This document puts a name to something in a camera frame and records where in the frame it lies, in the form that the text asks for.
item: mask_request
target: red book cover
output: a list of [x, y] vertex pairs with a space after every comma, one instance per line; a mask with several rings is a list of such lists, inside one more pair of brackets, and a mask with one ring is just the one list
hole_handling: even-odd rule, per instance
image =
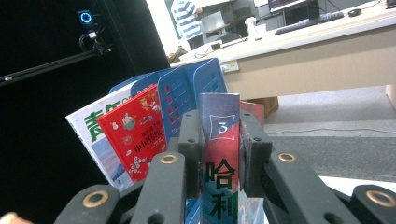
[[135, 183], [146, 178], [152, 158], [166, 150], [157, 85], [97, 119]]

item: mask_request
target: striped shirt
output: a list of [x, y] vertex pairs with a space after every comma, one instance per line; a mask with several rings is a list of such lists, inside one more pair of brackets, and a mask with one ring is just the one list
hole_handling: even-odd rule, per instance
[[194, 16], [196, 9], [191, 0], [174, 0], [171, 7], [178, 34], [187, 40], [202, 34], [200, 23]]

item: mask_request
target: desk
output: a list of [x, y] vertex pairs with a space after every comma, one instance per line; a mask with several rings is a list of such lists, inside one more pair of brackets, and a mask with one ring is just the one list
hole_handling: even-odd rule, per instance
[[386, 7], [382, 1], [357, 17], [283, 35], [274, 35], [274, 30], [261, 34], [260, 41], [171, 66], [209, 57], [221, 63], [237, 60], [240, 70], [224, 77], [228, 91], [239, 92], [242, 100], [388, 85], [396, 106], [396, 8]]

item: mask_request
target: chair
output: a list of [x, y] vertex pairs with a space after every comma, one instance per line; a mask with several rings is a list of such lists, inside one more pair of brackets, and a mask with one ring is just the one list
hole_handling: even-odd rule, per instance
[[217, 40], [222, 40], [222, 43], [228, 43], [231, 42], [233, 40], [237, 40], [237, 39], [241, 39], [242, 36], [240, 34], [235, 34], [235, 33], [228, 33], [224, 36], [219, 37]]

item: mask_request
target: keyboard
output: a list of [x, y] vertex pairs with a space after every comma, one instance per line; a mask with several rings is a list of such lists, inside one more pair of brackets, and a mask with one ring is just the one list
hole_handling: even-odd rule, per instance
[[344, 18], [344, 13], [342, 13], [342, 12], [326, 13], [326, 14], [320, 15], [320, 17], [318, 17], [316, 19], [299, 21], [298, 23], [296, 23], [294, 25], [290, 25], [290, 26], [278, 29], [275, 31], [275, 35], [282, 35], [282, 34], [285, 34], [288, 32], [304, 29], [306, 27], [318, 25], [318, 24], [325, 23], [328, 21], [335, 21], [335, 20], [338, 20], [341, 18]]

